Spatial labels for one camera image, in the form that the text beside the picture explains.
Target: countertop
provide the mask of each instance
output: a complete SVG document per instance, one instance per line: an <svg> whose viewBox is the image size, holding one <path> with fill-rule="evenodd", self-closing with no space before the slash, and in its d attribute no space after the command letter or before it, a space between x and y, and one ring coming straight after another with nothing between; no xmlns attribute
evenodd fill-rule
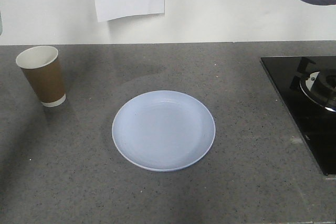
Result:
<svg viewBox="0 0 336 224"><path fill-rule="evenodd" d="M67 100L45 108L0 47L0 223L334 223L326 179L265 73L263 56L336 55L336 41L57 45ZM131 98L204 103L212 148L169 173L128 162L111 125Z"/></svg>

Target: light blue plate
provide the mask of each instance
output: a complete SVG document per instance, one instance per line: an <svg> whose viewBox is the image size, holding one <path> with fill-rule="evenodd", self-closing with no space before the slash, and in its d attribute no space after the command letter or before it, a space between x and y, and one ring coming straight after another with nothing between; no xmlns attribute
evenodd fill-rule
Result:
<svg viewBox="0 0 336 224"><path fill-rule="evenodd" d="M215 122L197 99L176 91L152 91L117 113L112 137L118 151L141 168L170 172L199 161L211 148Z"/></svg>

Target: brown paper cup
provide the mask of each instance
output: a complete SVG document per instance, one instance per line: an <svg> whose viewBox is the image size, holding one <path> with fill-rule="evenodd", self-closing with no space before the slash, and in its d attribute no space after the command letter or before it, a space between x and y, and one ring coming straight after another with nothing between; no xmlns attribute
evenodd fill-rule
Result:
<svg viewBox="0 0 336 224"><path fill-rule="evenodd" d="M16 64L44 106L55 107L65 101L58 50L55 47L29 48L16 57Z"/></svg>

